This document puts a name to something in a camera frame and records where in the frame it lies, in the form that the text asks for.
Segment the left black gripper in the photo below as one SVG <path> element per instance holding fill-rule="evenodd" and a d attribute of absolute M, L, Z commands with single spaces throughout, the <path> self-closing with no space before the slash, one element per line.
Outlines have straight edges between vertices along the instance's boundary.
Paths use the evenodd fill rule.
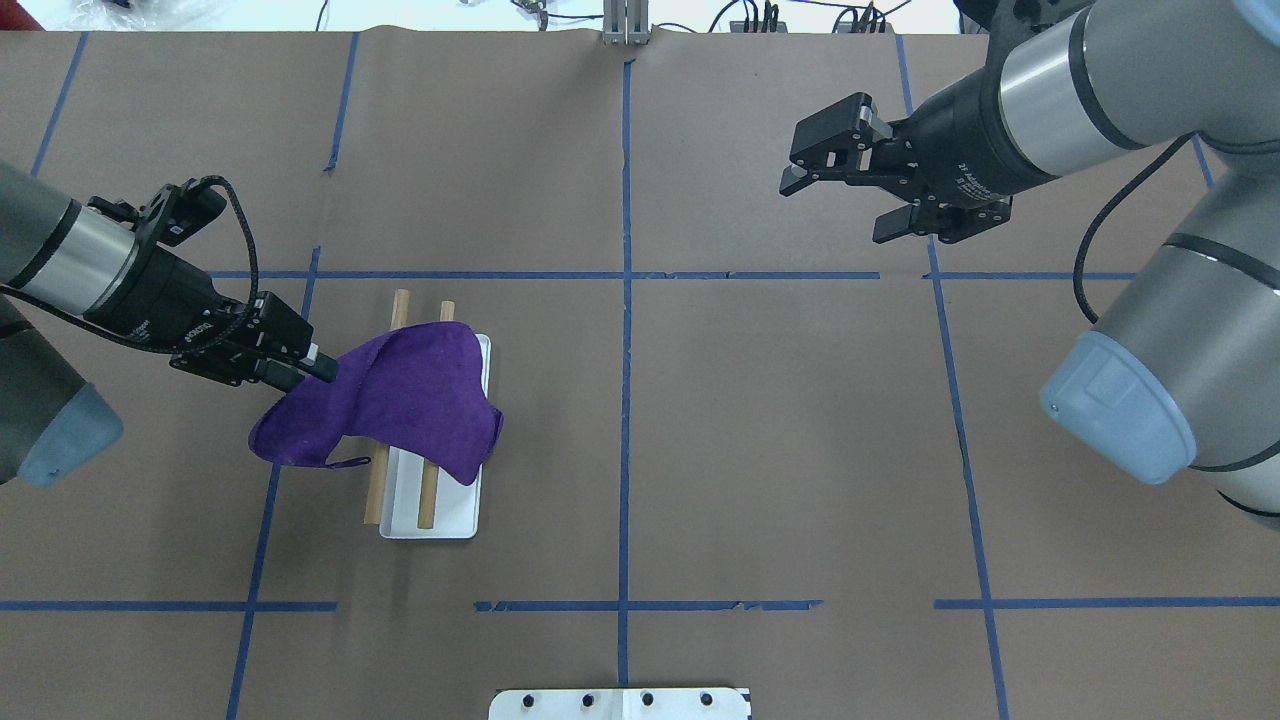
<path fill-rule="evenodd" d="M 157 350 L 177 370 L 225 386 L 261 383 L 288 393 L 308 378 L 332 383 L 340 369 L 283 299 L 266 290 L 248 302 L 227 297 L 206 272 L 165 249 L 155 249 L 84 319 Z"/>

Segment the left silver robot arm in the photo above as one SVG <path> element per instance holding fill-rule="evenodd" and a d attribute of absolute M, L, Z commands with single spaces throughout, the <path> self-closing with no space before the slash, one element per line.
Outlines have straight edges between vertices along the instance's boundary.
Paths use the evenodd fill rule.
<path fill-rule="evenodd" d="M 164 184 L 132 205 L 78 200 L 4 163 L 1 191 L 4 483 L 55 484 L 123 436 L 119 413 L 49 337 L 55 320 L 224 386 L 287 392 L 337 378 L 312 325 L 262 286 L 257 242 L 227 178 Z M 239 297 L 177 255 L 225 211 L 244 243 Z"/>

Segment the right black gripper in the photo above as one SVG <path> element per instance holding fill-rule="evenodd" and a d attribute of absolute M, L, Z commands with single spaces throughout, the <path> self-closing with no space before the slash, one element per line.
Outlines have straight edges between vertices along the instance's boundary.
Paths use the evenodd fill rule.
<path fill-rule="evenodd" d="M 780 195 L 818 182 L 881 187 L 905 204 L 876 219 L 873 243 L 928 234 L 957 243 L 1006 222 L 1014 195 L 1052 178 L 1014 142 L 996 72 L 974 70 L 901 120 L 883 120 L 865 92 L 801 119 Z"/>

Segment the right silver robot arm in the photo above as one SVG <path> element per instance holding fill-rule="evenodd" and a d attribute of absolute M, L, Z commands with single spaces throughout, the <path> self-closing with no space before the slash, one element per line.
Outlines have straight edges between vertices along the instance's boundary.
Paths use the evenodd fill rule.
<path fill-rule="evenodd" d="M 1189 474 L 1277 529 L 1277 4 L 960 1 L 982 64 L 884 117 L 852 94 L 795 126 L 780 193 L 819 183 L 899 200 L 886 243 L 959 243 L 1032 190 L 1137 154 L 1085 223 L 1070 283 L 1085 329 L 1039 392 L 1044 415 L 1148 486 Z M 1089 288 L 1108 223 L 1175 158 L 1201 192 L 1148 234 L 1152 254 L 1106 304 Z"/>

